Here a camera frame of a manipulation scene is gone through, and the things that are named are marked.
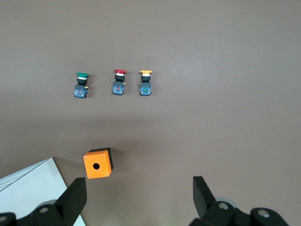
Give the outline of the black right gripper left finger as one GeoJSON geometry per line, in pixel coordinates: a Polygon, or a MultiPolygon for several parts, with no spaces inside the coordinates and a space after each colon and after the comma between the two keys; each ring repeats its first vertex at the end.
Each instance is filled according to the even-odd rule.
{"type": "Polygon", "coordinates": [[[86,179],[76,178],[53,204],[41,205],[23,218],[0,213],[0,226],[73,226],[86,203],[86,179]]]}

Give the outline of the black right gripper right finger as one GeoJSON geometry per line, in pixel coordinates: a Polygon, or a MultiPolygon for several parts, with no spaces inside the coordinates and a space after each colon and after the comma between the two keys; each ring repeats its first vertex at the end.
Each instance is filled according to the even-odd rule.
{"type": "Polygon", "coordinates": [[[198,213],[189,226],[289,226],[274,210],[242,212],[227,201],[217,201],[202,176],[193,177],[193,201],[198,213]]]}

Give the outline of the yellow mushroom push button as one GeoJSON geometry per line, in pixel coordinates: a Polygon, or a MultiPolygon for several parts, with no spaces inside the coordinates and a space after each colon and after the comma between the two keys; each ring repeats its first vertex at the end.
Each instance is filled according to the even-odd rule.
{"type": "Polygon", "coordinates": [[[152,93],[152,88],[151,88],[151,74],[152,71],[150,70],[141,70],[141,82],[139,83],[139,92],[141,96],[150,96],[152,93]]]}

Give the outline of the white drawer cabinet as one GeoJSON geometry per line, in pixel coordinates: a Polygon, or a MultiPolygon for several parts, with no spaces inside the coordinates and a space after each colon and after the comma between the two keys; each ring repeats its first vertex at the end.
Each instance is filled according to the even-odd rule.
{"type": "MultiPolygon", "coordinates": [[[[0,178],[0,213],[23,218],[41,205],[53,204],[68,187],[54,159],[43,160],[0,178]]],[[[81,215],[73,226],[86,226],[81,215]]]]}

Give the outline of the green mushroom push button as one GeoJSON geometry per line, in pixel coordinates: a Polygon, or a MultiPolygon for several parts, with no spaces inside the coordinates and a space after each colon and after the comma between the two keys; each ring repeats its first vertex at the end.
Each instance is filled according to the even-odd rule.
{"type": "Polygon", "coordinates": [[[77,83],[74,87],[73,94],[77,98],[86,98],[88,94],[89,86],[87,85],[87,80],[89,74],[87,73],[76,73],[77,83]]]}

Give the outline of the red mushroom push button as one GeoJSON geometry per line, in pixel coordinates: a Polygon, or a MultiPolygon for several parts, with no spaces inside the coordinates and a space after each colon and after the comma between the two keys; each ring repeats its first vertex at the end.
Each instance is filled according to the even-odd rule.
{"type": "Polygon", "coordinates": [[[114,95],[123,95],[125,89],[125,74],[127,73],[126,70],[115,69],[115,81],[113,82],[112,86],[112,93],[114,95]]]}

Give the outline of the orange button enclosure box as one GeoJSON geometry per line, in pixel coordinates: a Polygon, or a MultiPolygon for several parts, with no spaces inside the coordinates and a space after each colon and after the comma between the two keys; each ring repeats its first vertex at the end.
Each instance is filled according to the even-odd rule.
{"type": "Polygon", "coordinates": [[[88,179],[109,177],[114,168],[109,147],[92,149],[83,156],[88,179]]]}

